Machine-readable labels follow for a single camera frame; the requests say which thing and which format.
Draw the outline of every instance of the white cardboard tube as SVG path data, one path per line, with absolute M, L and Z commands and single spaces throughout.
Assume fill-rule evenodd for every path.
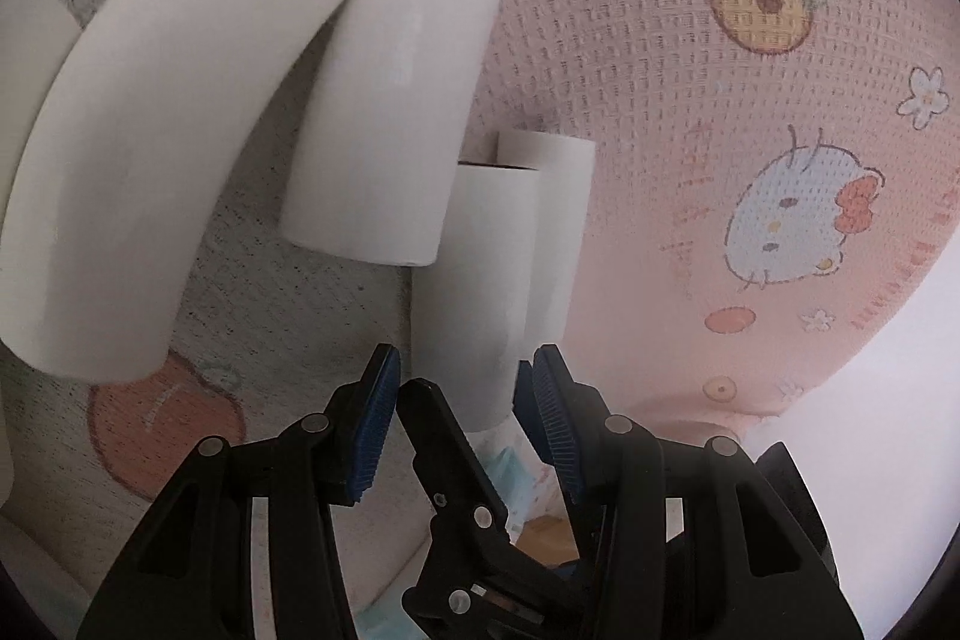
M 30 130 L 78 36 L 59 0 L 0 0 L 0 226 Z
M 167 355 L 256 119 L 342 0 L 107 0 L 40 110 L 0 237 L 0 338 L 61 377 Z
M 295 244 L 426 266 L 500 0 L 349 0 L 317 77 L 280 220 Z
M 464 432 L 510 414 L 538 197 L 539 172 L 460 165 L 437 263 L 414 269 L 413 372 L 443 389 Z
M 587 225 L 596 145 L 584 139 L 538 131 L 501 131 L 499 164 L 541 172 L 536 251 L 527 308 L 526 357 L 559 343 L 573 295 L 580 245 Z

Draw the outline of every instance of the screw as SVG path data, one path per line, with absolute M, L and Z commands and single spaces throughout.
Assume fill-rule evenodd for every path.
M 330 419 L 327 418 L 323 413 L 312 413 L 307 415 L 304 420 L 301 421 L 301 429 L 304 432 L 309 432 L 309 434 L 317 434 L 317 432 L 323 432 L 326 427 L 330 425 Z
M 446 602 L 450 605 L 450 609 L 458 616 L 462 616 L 467 610 L 470 610 L 470 595 L 462 588 L 458 588 L 452 592 Z
M 493 525 L 493 514 L 482 504 L 473 511 L 473 520 L 477 522 L 480 528 L 491 528 Z
M 736 447 L 736 442 L 733 442 L 729 437 L 714 437 L 712 443 L 713 450 L 720 453 L 721 456 L 734 456 L 739 450 Z
M 203 442 L 200 442 L 200 446 L 197 448 L 197 451 L 200 453 L 200 456 L 216 456 L 217 453 L 220 453 L 224 449 L 224 442 L 219 437 L 208 437 Z
M 623 415 L 611 415 L 603 425 L 613 434 L 627 434 L 634 427 L 632 420 Z

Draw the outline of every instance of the fabric pattern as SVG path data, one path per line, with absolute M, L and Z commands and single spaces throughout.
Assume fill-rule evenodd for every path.
M 103 0 L 64 1 L 86 22 Z M 493 159 L 508 127 L 597 141 L 563 345 L 578 379 L 693 441 L 781 413 L 856 354 L 957 223 L 957 7 L 504 0 L 463 155 Z M 163 377 L 101 396 L 0 357 L 16 466 L 4 512 L 91 591 L 182 458 L 193 410 L 272 437 L 354 380 L 378 341 L 409 344 L 404 272 L 277 236 L 322 49 L 323 35 L 235 167 Z M 371 493 L 336 515 L 356 608 L 424 538 L 410 456 L 394 429 Z

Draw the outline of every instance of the orange fruit print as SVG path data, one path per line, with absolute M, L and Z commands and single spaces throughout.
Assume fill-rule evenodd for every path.
M 171 353 L 145 380 L 93 386 L 90 442 L 110 477 L 141 499 L 155 500 L 184 458 L 210 434 L 232 445 L 246 437 L 243 408 Z

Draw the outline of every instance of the red bow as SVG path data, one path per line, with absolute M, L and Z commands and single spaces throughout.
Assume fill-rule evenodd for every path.
M 833 228 L 841 234 L 859 234 L 870 228 L 874 222 L 870 203 L 877 198 L 879 189 L 880 180 L 872 175 L 860 177 L 843 186 L 836 198 L 836 204 L 843 210 L 843 215 L 834 220 Z

